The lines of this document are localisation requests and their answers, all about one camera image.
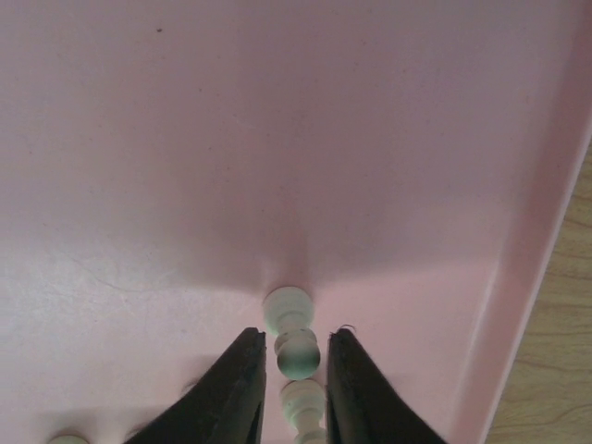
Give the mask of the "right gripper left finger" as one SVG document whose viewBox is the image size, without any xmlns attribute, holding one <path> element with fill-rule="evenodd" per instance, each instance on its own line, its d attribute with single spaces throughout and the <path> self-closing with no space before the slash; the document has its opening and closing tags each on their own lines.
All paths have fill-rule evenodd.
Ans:
<svg viewBox="0 0 592 444">
<path fill-rule="evenodd" d="M 260 443 L 265 365 L 265 333 L 245 328 L 185 395 L 128 442 Z"/>
</svg>

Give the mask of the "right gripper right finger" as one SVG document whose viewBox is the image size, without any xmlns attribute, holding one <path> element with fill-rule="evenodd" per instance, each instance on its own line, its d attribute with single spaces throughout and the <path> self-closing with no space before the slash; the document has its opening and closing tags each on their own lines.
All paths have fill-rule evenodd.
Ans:
<svg viewBox="0 0 592 444">
<path fill-rule="evenodd" d="M 326 394 L 329 443 L 445 443 L 399 396 L 348 328 L 330 335 Z"/>
</svg>

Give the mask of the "white chess pawn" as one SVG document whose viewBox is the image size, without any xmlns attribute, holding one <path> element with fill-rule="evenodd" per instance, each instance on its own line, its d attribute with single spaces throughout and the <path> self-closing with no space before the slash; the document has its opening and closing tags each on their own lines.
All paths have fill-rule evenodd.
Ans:
<svg viewBox="0 0 592 444">
<path fill-rule="evenodd" d="M 320 425 L 326 400 L 322 387 L 313 379 L 292 381 L 280 392 L 282 411 L 296 431 L 296 444 L 325 444 L 327 432 Z"/>
<path fill-rule="evenodd" d="M 315 307 L 297 287 L 272 291 L 263 304 L 265 324 L 275 338 L 274 352 L 280 373 L 289 380 L 311 377 L 320 365 L 321 352 L 311 329 Z"/>
</svg>

